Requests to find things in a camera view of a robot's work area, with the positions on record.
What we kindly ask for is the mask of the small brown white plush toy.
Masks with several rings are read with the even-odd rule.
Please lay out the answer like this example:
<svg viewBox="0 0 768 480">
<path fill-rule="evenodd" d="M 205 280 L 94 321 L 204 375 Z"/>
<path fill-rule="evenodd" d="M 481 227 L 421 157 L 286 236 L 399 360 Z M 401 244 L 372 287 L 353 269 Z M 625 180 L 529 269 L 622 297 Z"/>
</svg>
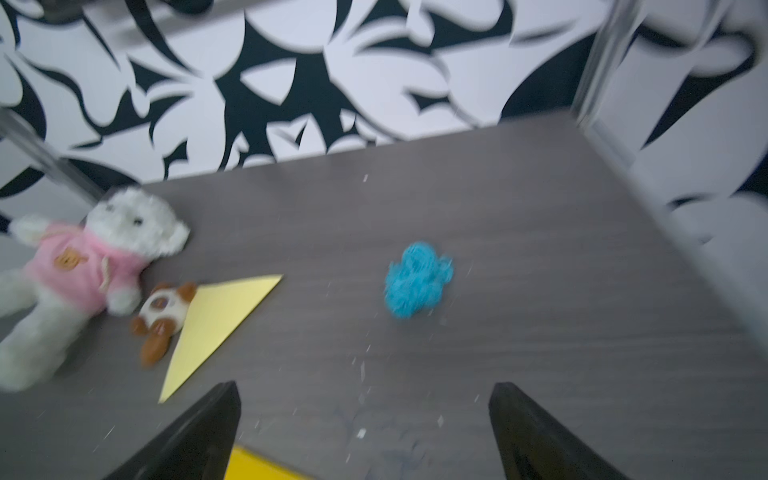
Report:
<svg viewBox="0 0 768 480">
<path fill-rule="evenodd" d="M 152 367 L 165 356 L 172 337 L 183 329 L 197 289 L 193 282 L 180 286 L 158 284 L 133 317 L 132 333 L 144 338 L 139 353 L 143 368 Z"/>
</svg>

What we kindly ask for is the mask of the white teddy bear pink shirt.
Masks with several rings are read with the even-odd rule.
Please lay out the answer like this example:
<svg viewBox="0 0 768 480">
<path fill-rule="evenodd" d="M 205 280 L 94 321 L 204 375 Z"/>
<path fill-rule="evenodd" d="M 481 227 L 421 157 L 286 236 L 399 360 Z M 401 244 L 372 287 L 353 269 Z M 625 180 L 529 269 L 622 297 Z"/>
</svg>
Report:
<svg viewBox="0 0 768 480">
<path fill-rule="evenodd" d="M 35 250 L 1 274 L 2 316 L 24 315 L 1 341 L 1 389 L 10 393 L 48 381 L 93 317 L 133 313 L 143 270 L 190 236 L 164 199 L 138 187 L 115 191 L 78 224 L 25 215 L 8 232 Z"/>
</svg>

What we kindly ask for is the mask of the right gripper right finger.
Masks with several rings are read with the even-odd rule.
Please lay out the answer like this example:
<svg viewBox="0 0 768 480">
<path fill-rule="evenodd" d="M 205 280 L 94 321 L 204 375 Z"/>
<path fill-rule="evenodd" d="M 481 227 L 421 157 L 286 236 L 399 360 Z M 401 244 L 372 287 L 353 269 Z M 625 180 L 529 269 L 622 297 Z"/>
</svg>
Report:
<svg viewBox="0 0 768 480">
<path fill-rule="evenodd" d="M 624 479 L 511 382 L 494 385 L 489 417 L 508 479 Z"/>
</svg>

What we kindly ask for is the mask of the dark yellow square paper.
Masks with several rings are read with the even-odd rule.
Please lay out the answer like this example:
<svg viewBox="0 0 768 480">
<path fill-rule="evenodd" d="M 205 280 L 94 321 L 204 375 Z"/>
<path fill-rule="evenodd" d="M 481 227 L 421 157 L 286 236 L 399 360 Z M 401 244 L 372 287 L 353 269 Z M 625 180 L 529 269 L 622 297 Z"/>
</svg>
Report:
<svg viewBox="0 0 768 480">
<path fill-rule="evenodd" d="M 276 461 L 234 446 L 224 480 L 308 480 L 309 476 Z"/>
</svg>

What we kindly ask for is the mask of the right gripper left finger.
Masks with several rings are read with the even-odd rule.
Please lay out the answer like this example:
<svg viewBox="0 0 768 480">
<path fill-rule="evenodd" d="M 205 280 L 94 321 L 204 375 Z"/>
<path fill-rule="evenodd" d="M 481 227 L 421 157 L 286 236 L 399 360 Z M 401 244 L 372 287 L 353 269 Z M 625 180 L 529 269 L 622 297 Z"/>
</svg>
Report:
<svg viewBox="0 0 768 480">
<path fill-rule="evenodd" d="M 106 478 L 222 479 L 240 418 L 237 384 L 219 383 Z"/>
</svg>

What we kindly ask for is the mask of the light yellow square paper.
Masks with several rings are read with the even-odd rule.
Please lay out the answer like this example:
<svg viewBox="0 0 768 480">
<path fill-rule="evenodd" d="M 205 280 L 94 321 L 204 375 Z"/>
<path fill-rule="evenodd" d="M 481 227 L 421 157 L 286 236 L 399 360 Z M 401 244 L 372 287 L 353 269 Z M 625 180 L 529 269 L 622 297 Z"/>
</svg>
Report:
<svg viewBox="0 0 768 480">
<path fill-rule="evenodd" d="M 158 402 L 166 402 L 280 283 L 266 275 L 202 285 L 192 300 Z"/>
</svg>

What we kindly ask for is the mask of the turquoise yarn ball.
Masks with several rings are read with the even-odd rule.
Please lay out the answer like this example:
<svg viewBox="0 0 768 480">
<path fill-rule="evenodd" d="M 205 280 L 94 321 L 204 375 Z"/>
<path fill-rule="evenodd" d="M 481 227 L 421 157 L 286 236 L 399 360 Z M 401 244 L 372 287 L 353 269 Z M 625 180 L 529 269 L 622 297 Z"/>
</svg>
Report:
<svg viewBox="0 0 768 480">
<path fill-rule="evenodd" d="M 422 310 L 433 310 L 453 276 L 451 257 L 439 255 L 426 242 L 412 243 L 403 251 L 399 262 L 389 265 L 385 277 L 385 304 L 399 320 L 410 319 Z"/>
</svg>

